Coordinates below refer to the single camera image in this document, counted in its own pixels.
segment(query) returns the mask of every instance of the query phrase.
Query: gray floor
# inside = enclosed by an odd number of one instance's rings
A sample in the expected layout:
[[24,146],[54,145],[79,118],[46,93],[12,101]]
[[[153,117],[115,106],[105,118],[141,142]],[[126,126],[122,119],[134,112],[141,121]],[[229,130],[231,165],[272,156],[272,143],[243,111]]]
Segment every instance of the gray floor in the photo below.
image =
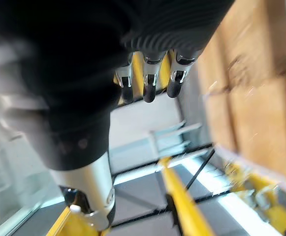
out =
[[[191,178],[191,174],[183,167],[175,167],[176,172],[180,176],[184,184]],[[161,181],[157,181],[158,173],[141,177],[116,186],[116,192],[121,190],[122,193],[131,194],[137,198],[149,202],[150,205],[165,206],[164,185]],[[194,197],[200,197],[208,193],[207,189],[199,182],[195,182],[190,188],[190,193]],[[152,210],[154,206],[145,204],[138,205],[122,197],[123,194],[118,194],[116,197],[116,216],[115,222],[125,220],[135,215],[140,215]],[[241,226],[220,206],[216,200],[199,204],[203,215],[211,225],[212,229],[218,236],[247,236],[248,234]],[[61,211],[64,209],[64,204],[57,204],[46,207],[37,211],[18,231],[14,236],[44,236],[56,221]],[[111,236],[178,236],[179,232],[173,226],[172,215],[170,213],[153,217],[147,220],[139,221],[133,224],[128,224],[124,227],[119,227],[109,234]]]
[[45,236],[65,207],[64,203],[59,203],[39,209],[13,236]]

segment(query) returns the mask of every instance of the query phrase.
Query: yellow metal bar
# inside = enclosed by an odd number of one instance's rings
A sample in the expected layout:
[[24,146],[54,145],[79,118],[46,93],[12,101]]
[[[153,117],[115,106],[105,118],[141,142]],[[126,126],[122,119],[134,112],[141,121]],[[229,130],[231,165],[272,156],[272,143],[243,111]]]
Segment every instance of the yellow metal bar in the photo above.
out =
[[139,52],[134,53],[132,67],[136,85],[138,86],[138,90],[141,96],[143,96],[143,89],[144,89],[143,58],[141,53]]
[[164,183],[168,194],[173,198],[184,235],[214,236],[193,198],[185,191],[185,187],[174,171],[167,167],[169,161],[170,158],[165,158],[159,164],[163,166],[161,173]]
[[[249,182],[258,193],[267,186],[276,185],[276,183],[269,178],[261,177],[255,174],[253,171],[247,172],[240,165],[232,163],[227,164],[225,172],[229,177],[230,181],[234,183],[232,190],[234,192],[248,190],[245,188],[244,183]],[[246,201],[245,195],[238,194],[238,196]],[[270,224],[281,234],[286,231],[286,208],[281,205],[278,201],[278,196],[276,191],[268,191],[265,196],[271,203],[269,209],[265,210],[263,213],[268,217]]]
[[78,215],[72,214],[66,207],[47,236],[106,236],[108,232],[109,230],[97,232],[94,227],[91,227]]
[[170,79],[170,60],[169,55],[165,55],[162,60],[160,72],[159,72],[159,79],[161,88],[164,89],[167,87],[169,79]]

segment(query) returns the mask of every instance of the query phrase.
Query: white wall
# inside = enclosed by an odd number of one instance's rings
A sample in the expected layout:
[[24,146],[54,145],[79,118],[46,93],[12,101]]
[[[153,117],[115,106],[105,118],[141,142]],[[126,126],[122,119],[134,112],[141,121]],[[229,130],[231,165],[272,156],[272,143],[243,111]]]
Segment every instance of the white wall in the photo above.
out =
[[154,102],[135,102],[111,113],[109,147],[126,144],[148,137],[152,130],[166,129],[181,121],[175,99],[166,93],[156,96]]
[[[109,140],[111,172],[156,160],[158,157],[147,139],[149,132],[168,129],[180,122],[176,101],[167,94],[156,96],[152,103],[140,101],[114,110]],[[158,141],[158,147],[168,148],[182,141],[179,136],[167,137]],[[180,153],[183,150],[180,148],[175,151]]]

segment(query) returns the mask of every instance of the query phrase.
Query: robotic arm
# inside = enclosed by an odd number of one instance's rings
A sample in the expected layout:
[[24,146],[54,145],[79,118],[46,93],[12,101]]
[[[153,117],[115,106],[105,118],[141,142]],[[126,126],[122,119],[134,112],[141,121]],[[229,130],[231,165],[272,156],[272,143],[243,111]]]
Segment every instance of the robotic arm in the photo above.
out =
[[[0,0],[0,44],[14,53],[0,70],[18,71],[0,83],[10,101],[3,122],[25,134],[70,210],[98,231],[115,214],[110,112],[121,93],[133,100],[133,52],[144,55],[144,100],[152,102],[161,60],[175,50],[167,92],[176,97],[232,2]],[[11,89],[11,81],[25,89]]]

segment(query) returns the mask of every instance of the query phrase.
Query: black sleeve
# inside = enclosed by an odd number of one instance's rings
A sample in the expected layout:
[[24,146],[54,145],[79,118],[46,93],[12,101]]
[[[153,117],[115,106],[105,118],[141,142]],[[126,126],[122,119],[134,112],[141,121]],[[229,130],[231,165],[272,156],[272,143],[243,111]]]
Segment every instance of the black sleeve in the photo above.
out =
[[201,50],[233,0],[0,0],[0,37],[31,45],[21,74],[42,96],[55,147],[87,139],[87,148],[43,157],[55,170],[76,169],[108,149],[110,112],[120,90],[115,68],[129,52]]

